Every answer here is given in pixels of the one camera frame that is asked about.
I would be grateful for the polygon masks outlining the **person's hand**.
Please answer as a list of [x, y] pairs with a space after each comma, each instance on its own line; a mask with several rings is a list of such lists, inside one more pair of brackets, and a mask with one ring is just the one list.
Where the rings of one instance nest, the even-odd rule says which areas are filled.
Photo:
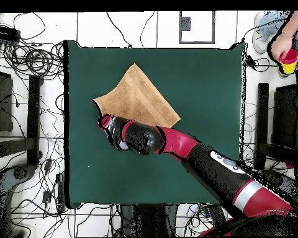
[[276, 61], [279, 61], [280, 58], [284, 59], [289, 50], [292, 48], [292, 37], [288, 35], [281, 34], [271, 45], [271, 53], [273, 58]]

